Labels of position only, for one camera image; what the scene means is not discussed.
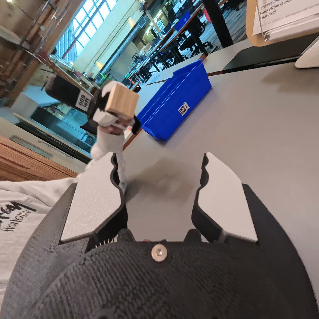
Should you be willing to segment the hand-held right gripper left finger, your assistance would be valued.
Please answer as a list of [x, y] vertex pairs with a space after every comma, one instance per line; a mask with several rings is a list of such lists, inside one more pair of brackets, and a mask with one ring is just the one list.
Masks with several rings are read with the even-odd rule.
[[124, 193], [119, 185], [118, 161], [110, 152], [78, 179], [61, 235], [61, 243], [90, 239], [106, 244], [127, 227]]

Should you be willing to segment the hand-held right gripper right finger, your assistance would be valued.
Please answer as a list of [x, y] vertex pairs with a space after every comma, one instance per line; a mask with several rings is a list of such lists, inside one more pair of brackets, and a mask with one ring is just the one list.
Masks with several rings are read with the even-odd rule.
[[208, 243], [258, 241], [241, 180], [210, 152], [203, 155], [191, 220]]

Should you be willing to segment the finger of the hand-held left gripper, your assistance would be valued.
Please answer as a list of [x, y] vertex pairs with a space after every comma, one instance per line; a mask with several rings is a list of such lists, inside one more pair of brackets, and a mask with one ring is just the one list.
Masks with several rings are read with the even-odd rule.
[[115, 124], [118, 121], [118, 117], [107, 111], [96, 110], [93, 115], [93, 121], [98, 126], [107, 127]]
[[115, 92], [117, 85], [118, 85], [117, 81], [110, 81], [101, 87], [102, 101], [113, 100], [114, 95], [115, 95], [114, 92]]

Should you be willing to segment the wooden cube with blue face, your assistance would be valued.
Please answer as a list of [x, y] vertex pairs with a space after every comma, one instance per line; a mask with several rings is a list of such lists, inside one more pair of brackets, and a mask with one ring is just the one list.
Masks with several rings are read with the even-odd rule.
[[105, 111], [124, 119], [133, 119], [139, 95], [118, 82], [113, 100], [106, 102]]

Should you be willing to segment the blue plastic bin white tag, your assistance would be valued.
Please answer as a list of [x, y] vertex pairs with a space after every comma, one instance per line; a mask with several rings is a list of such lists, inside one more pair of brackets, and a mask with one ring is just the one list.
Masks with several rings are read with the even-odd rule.
[[142, 130], [167, 141], [211, 88], [201, 59], [178, 69], [137, 115]]

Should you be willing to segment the person's left forearm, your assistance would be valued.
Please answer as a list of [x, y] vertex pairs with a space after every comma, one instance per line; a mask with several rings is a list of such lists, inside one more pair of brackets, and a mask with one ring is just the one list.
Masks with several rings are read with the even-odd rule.
[[102, 129], [97, 130], [96, 143], [91, 148], [92, 160], [86, 166], [85, 172], [94, 167], [94, 165], [106, 154], [115, 153], [118, 164], [119, 186], [125, 193], [127, 179], [125, 176], [125, 160], [123, 157], [124, 134], [114, 135], [104, 132]]

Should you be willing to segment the person's left hand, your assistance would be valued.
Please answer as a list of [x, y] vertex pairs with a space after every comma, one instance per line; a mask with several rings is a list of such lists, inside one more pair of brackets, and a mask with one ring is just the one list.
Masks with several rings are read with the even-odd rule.
[[116, 125], [112, 124], [108, 126], [98, 125], [98, 129], [100, 129], [104, 133], [122, 135], [129, 126], [132, 127], [135, 124], [135, 119], [117, 118], [115, 124]]

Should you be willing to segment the large skylight window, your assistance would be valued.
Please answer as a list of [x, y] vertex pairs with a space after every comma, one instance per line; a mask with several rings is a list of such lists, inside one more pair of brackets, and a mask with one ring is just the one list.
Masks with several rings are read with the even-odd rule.
[[73, 64], [118, 0], [86, 0], [57, 42], [53, 54]]

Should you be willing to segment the person's light grey hoodie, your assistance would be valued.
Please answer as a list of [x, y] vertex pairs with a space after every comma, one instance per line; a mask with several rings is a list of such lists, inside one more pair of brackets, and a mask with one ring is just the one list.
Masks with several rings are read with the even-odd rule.
[[1, 303], [15, 264], [29, 238], [62, 194], [78, 179], [0, 182]]

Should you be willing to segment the wooden ceiling beam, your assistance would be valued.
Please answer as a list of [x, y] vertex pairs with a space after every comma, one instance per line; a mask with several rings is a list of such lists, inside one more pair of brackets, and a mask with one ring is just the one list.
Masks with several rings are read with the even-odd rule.
[[0, 136], [0, 181], [51, 181], [77, 173]]

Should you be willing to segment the office desks and chairs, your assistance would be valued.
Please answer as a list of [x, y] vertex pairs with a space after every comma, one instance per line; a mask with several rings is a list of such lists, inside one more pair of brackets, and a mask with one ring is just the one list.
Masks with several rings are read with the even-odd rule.
[[202, 2], [194, 6], [193, 2], [185, 1], [181, 9], [184, 15], [147, 54], [139, 56], [136, 65], [122, 80], [124, 85], [131, 88], [140, 82], [146, 83], [155, 72], [151, 70], [152, 67], [160, 72], [157, 62], [164, 70], [197, 54], [208, 56], [211, 51], [217, 49], [211, 41], [201, 39], [208, 30], [207, 23], [200, 20], [205, 13]]

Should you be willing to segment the instruction sheet on stand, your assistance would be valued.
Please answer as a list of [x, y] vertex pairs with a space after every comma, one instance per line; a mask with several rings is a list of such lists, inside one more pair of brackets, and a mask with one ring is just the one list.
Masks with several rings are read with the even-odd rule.
[[310, 44], [306, 45], [305, 49], [302, 50], [300, 56], [297, 58], [295, 62], [295, 68], [297, 69], [310, 69], [310, 68], [318, 68], [319, 62], [319, 47], [318, 47], [318, 28], [302, 32], [300, 34], [290, 35], [286, 38], [281, 38], [272, 41], [265, 41], [261, 34], [253, 35], [253, 24], [256, 12], [257, 1], [247, 1], [247, 10], [246, 10], [246, 34], [250, 42], [255, 47], [265, 47], [269, 45], [273, 45], [276, 43], [284, 43], [290, 40], [301, 39], [307, 36], [314, 35], [314, 39], [310, 42]]

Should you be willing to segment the printed instruction sheet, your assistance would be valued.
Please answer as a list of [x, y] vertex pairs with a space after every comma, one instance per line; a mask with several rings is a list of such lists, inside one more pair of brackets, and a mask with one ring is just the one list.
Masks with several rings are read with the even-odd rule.
[[318, 0], [258, 0], [252, 34], [272, 41], [318, 26]]

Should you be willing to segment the black steel post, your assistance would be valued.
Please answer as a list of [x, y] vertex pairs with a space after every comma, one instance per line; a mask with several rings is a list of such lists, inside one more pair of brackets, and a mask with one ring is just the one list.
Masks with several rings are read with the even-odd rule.
[[202, 1], [208, 16], [212, 22], [214, 30], [223, 48], [233, 45], [233, 39], [229, 33], [229, 29], [225, 23], [220, 7], [215, 0]]

